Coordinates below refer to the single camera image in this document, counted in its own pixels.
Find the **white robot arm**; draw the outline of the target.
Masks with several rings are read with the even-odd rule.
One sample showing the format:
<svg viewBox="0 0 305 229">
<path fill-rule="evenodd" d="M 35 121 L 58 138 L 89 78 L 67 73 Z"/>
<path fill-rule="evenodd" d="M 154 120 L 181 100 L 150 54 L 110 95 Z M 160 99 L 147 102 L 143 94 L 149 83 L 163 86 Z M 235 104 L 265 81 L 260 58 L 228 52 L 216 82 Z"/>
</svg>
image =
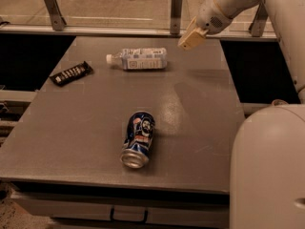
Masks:
<svg viewBox="0 0 305 229">
<path fill-rule="evenodd" d="M 305 229 L 305 0 L 206 0 L 179 46 L 196 47 L 249 8 L 271 22 L 285 64 L 256 81 L 264 96 L 235 136 L 229 229 Z"/>
</svg>

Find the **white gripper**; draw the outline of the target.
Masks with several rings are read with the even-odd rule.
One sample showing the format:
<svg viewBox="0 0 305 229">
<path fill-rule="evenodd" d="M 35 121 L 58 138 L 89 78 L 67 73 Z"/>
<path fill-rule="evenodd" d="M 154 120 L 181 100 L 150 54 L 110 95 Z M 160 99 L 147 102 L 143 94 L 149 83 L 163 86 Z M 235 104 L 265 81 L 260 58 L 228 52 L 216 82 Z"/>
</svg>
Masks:
<svg viewBox="0 0 305 229">
<path fill-rule="evenodd" d="M 205 40 L 207 33 L 224 31 L 233 22 L 233 11 L 233 0 L 206 0 L 179 39 L 178 47 L 191 50 Z"/>
</svg>

